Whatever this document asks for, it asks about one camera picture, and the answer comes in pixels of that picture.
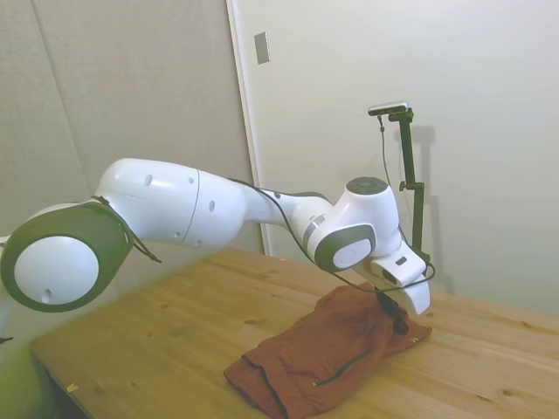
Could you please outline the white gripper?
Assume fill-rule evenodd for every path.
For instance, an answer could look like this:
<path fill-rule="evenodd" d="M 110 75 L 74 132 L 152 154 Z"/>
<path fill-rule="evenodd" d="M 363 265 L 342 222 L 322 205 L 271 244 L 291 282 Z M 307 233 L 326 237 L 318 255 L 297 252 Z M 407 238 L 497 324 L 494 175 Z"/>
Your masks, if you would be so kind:
<path fill-rule="evenodd" d="M 419 271 L 389 271 L 380 265 L 358 265 L 353 270 L 381 291 L 377 300 L 387 315 L 395 315 L 393 328 L 396 334 L 409 332 L 407 313 L 399 312 L 399 306 L 412 315 L 420 315 L 430 306 L 429 285 Z"/>

